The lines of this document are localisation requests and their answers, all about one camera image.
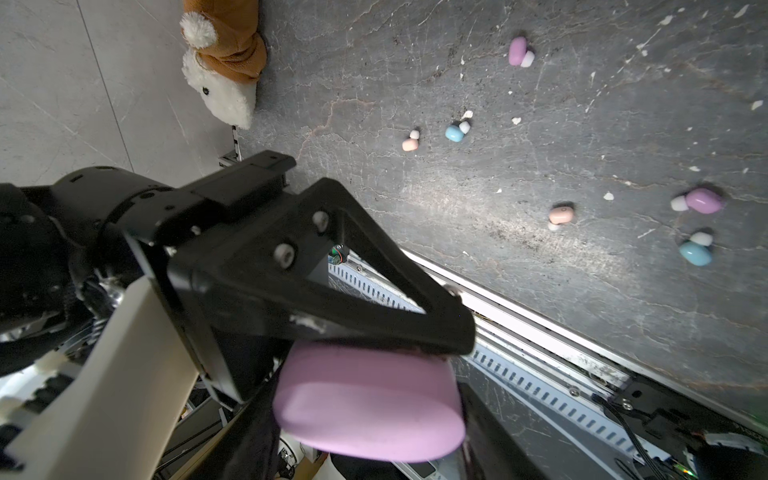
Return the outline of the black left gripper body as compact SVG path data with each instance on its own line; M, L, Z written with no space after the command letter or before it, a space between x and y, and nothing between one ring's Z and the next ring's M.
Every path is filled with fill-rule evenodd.
M225 241L279 199L293 157L264 151L182 188L124 171L131 186L117 226L156 288L212 396L243 403L255 392L284 343L248 333L254 313L237 313L235 289L205 278L205 260L222 264Z

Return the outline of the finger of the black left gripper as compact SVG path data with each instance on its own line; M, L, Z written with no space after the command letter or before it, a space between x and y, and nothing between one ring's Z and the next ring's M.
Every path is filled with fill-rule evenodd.
M254 313L246 332L433 355L464 355L475 321L461 300L410 260L339 182L324 178L283 194L228 237L222 264L203 261L205 278L234 287L237 313ZM407 298L412 312L338 291L321 279L327 255L345 245Z

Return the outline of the pink earbud charging case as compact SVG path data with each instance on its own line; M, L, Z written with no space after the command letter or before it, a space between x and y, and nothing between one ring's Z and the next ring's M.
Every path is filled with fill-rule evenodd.
M384 350L295 344L279 374L273 412L307 446L379 461L439 459L466 435L449 362Z

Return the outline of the pink earbud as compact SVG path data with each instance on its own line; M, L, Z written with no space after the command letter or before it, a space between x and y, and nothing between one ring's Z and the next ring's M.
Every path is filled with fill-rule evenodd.
M670 201L670 207L676 212L693 210L702 214L714 214L724 208L724 199L713 190L700 187L674 197Z
M526 37L518 36L511 41L508 51L508 62L511 66L529 68L535 58L535 52L529 47Z

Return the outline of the peach earbud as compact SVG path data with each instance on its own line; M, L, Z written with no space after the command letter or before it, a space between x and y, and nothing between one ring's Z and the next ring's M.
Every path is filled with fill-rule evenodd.
M412 130L409 133L408 138L402 142L401 144L402 150L404 152L416 151L419 148L419 140L420 140L420 131L417 129Z
M557 231L562 226L570 224L575 217L575 210L570 206L558 206L548 214L548 229Z

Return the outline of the plush bunny brown hoodie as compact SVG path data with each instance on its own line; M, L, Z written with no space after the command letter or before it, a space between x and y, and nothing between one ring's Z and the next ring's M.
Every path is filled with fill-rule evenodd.
M187 84L214 117L240 129L253 123L267 64L259 11L258 0L186 0L180 19Z

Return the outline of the teal earbud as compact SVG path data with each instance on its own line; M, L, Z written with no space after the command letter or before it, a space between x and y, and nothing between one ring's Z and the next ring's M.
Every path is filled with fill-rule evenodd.
M713 260L710 250L713 241L714 237L710 233L698 231L680 244L678 251L692 265L698 267L706 266Z
M462 120L458 123L450 124L445 130L445 137L454 143L460 143L464 140L465 136L470 132L471 124L467 120Z

